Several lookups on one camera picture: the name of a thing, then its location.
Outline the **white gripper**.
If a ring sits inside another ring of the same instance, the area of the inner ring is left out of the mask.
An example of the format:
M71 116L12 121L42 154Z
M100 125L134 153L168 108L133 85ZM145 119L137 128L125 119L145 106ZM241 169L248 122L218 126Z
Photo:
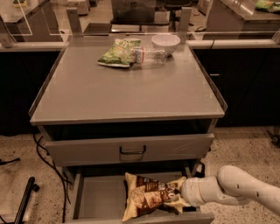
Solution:
M199 182L199 178L188 178L181 186L181 195L183 199L192 207L199 207L205 204L200 194Z

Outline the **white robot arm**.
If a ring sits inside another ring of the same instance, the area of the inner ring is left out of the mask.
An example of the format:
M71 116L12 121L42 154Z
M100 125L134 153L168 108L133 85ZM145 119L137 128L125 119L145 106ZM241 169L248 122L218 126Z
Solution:
M215 176L188 178L181 186L181 195L193 207L209 202L240 206L253 200L280 215L280 188L232 165L222 166Z

